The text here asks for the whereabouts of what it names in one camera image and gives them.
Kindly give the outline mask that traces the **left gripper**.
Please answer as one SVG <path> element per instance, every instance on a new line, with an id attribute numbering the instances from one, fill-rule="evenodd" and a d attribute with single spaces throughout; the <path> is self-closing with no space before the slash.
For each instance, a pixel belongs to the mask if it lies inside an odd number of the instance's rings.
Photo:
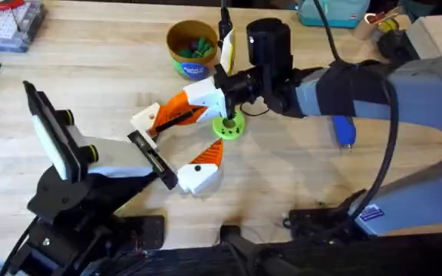
<path id="1" fill-rule="evenodd" d="M 74 126 L 62 133 L 36 127 L 51 166 L 38 180 L 28 210 L 51 225 L 78 224 L 111 216 L 157 179 L 168 189 L 178 183 L 184 192 L 198 193 L 220 168 L 223 140 L 181 166 L 176 175 L 147 132 L 159 109 L 153 103 L 135 114 L 130 123 L 137 131 L 126 141 L 83 136 Z"/>

